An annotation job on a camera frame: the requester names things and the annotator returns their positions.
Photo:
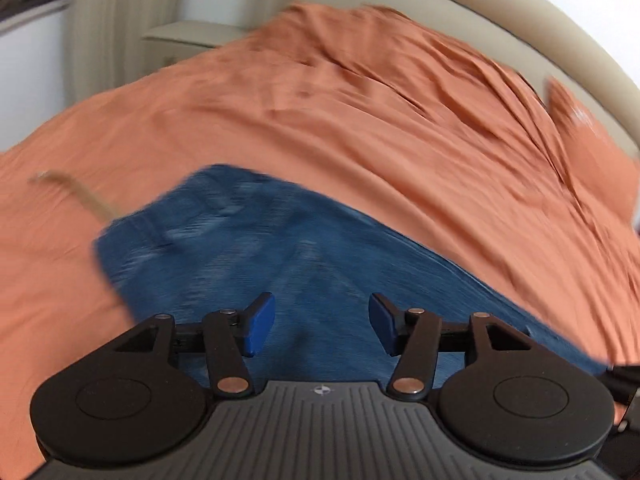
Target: denim fabric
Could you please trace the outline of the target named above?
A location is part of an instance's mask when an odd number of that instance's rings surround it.
[[[368,321],[372,292],[453,322],[490,312],[591,373],[604,365],[459,266],[374,219],[295,184],[229,166],[195,173],[157,202],[115,221],[96,241],[104,272],[138,321],[159,312],[199,321],[276,298],[263,352],[246,360],[265,379],[377,380],[397,358]],[[441,354],[436,386],[463,366]],[[201,361],[180,367],[201,382]]]

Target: pillow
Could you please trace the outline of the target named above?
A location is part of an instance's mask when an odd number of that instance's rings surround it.
[[[623,152],[589,109],[556,79],[546,84],[548,113],[558,128],[572,173],[625,224],[634,225],[640,162]]]

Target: orange bed sheet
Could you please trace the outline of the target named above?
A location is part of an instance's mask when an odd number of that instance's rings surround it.
[[[42,461],[29,402],[130,326],[103,227],[56,169],[134,211],[227,163],[365,212],[592,357],[640,362],[640,242],[575,182],[512,70],[389,9],[296,5],[244,40],[95,96],[0,158],[0,478]]]

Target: headboard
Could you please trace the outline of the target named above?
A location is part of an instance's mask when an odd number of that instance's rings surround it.
[[[263,23],[291,0],[258,0]],[[547,0],[302,0],[334,7],[377,4],[466,41],[520,72],[545,99],[544,81],[567,85],[629,154],[640,145],[640,89],[611,56]]]

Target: curtain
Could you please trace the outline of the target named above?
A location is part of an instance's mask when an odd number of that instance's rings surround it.
[[[142,35],[176,20],[179,0],[70,0],[67,22],[67,100],[75,103],[135,81]]]

